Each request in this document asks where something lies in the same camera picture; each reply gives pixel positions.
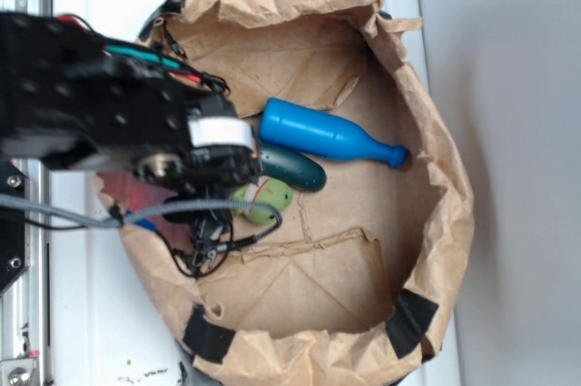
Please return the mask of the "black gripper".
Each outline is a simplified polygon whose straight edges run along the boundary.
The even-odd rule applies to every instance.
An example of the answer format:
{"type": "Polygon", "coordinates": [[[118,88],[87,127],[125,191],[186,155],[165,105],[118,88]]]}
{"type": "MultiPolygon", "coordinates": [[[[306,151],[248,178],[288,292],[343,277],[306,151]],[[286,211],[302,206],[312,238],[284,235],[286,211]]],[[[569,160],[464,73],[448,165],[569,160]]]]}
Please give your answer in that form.
{"type": "Polygon", "coordinates": [[[134,171],[143,182],[171,190],[180,200],[226,200],[262,173],[252,127],[219,94],[186,102],[191,145],[176,154],[142,159],[134,171]]]}

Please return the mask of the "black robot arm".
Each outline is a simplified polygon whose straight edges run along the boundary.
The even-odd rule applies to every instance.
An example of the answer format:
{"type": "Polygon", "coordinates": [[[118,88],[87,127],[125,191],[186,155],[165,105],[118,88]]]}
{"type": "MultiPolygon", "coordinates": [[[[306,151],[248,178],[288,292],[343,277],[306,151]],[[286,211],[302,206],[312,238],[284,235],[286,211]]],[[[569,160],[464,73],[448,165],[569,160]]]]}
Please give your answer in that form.
{"type": "Polygon", "coordinates": [[[70,15],[1,16],[1,155],[53,171],[129,172],[182,198],[223,199],[262,166],[215,75],[100,35],[70,15]]]}

